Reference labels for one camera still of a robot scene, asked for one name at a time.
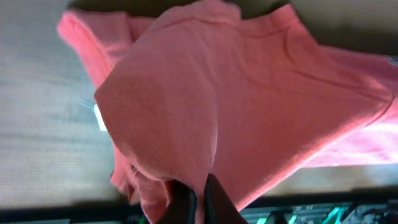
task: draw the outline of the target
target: wood grain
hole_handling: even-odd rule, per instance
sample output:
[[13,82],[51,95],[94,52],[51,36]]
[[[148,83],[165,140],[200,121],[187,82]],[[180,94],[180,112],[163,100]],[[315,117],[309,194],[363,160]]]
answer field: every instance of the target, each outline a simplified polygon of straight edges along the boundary
[[[0,209],[118,201],[94,88],[58,38],[67,1],[0,0]],[[268,194],[397,186],[398,165],[302,169]]]

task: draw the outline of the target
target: folded fabric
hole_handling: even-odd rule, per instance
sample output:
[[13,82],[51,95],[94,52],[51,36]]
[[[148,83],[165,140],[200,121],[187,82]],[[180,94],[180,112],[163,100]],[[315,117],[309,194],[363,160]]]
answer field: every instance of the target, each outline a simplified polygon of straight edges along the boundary
[[[349,143],[380,151],[373,131],[396,136],[395,91],[366,69],[339,65],[338,54],[351,53],[319,48],[291,6],[247,21],[211,0],[156,20],[68,11],[58,31],[98,88],[115,144],[111,181],[131,200],[140,195],[151,222],[167,206],[167,180],[201,202],[212,172],[242,209],[317,154]],[[363,133],[374,148],[359,141]]]

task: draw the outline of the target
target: pink cloth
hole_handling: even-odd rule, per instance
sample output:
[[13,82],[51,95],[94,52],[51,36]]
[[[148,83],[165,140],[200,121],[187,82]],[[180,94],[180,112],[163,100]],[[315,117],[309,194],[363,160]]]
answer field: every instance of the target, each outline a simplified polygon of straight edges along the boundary
[[397,69],[319,48],[290,6],[247,21],[218,1],[156,20],[67,11],[58,31],[98,88],[115,144],[111,182],[139,194],[151,222],[170,179],[197,193],[201,223],[210,172],[240,210],[305,164],[398,161],[396,85],[377,81]]

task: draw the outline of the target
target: light pink fabric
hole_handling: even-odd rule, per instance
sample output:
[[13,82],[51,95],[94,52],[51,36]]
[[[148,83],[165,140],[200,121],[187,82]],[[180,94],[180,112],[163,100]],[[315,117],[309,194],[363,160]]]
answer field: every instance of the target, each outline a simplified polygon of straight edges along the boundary
[[201,203],[212,172],[240,210],[305,164],[398,161],[397,85],[373,77],[389,83],[396,68],[319,48],[290,6],[248,21],[218,1],[156,20],[67,11],[58,31],[98,88],[116,145],[111,181],[139,194],[152,222],[168,203],[165,180]]

